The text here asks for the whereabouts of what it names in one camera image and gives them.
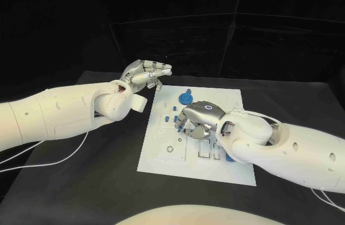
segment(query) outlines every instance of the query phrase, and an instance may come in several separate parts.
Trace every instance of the white cable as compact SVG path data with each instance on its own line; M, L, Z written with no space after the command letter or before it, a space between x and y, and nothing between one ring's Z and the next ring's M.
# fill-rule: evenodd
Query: white cable
M260 114L260 113L257 113L257 112L247 111L247 110L244 110L244 112L248 113L248 114L253 114L253 115L256 115L256 116L264 117L264 118L273 120L277 124L282 124L282 122L280 122L277 119L271 118L270 116L267 116L267 115L264 115L264 114Z
M315 192L313 189L312 189L312 192L313 192L313 194L316 195L316 197L318 197L326 204L329 204L331 206L336 207L341 211L345 212L345 208L339 207L339 206L332 202L332 200L329 199L329 197L328 197L328 195L326 195L326 193L325 193L323 191L322 191L322 193L323 193L325 197L329 199L331 203L329 203L325 199L321 198L321 196L316 194L316 192Z
M30 150L32 148L35 148L39 144L42 144L45 141L40 141L39 143L36 143L33 146L30 146L23 152L20 152L19 154L16 154L13 157L10 157L9 159L3 160L0 162L0 164L3 164L4 162L7 162L9 160L12 160L16 156L19 156L20 154L23 154L28 150Z
M85 142L87 136L88 136L88 132L87 132L87 134L85 134L85 137L84 137L84 140L82 140L82 142L81 142L79 147L78 147L77 150L72 152L72 154L71 154L65 159L62 159L61 161L58 161L58 162L55 162L55 163L51 163L51 164L36 164L36 165L26 165L26 166L15 167L15 168L10 168L10 169L0 170L0 173L2 173L2 172L6 172L6 171L9 171L9 170L13 170L13 169L43 167L43 166L55 165L55 164L64 162L66 159L69 159L69 158L74 156L74 154L75 154L77 151L79 150L79 148L81 148L81 146L82 146L82 144L84 144L84 142Z

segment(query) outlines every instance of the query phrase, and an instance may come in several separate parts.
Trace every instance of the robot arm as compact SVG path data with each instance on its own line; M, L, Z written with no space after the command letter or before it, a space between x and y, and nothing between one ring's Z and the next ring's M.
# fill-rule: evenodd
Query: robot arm
M305 187L345 193L344 139L296 125L269 124L245 111L221 112L209 102L189 104L179 118L183 117L175 127L183 126L191 118L196 128L181 131L195 139L205 139L209 127L204 129L202 125L211 126L217 143L237 162L256 164Z
M33 141L74 137L121 120L130 109L142 112L147 99L136 93L162 83L172 66L134 61L120 80L46 89L0 104L0 151Z

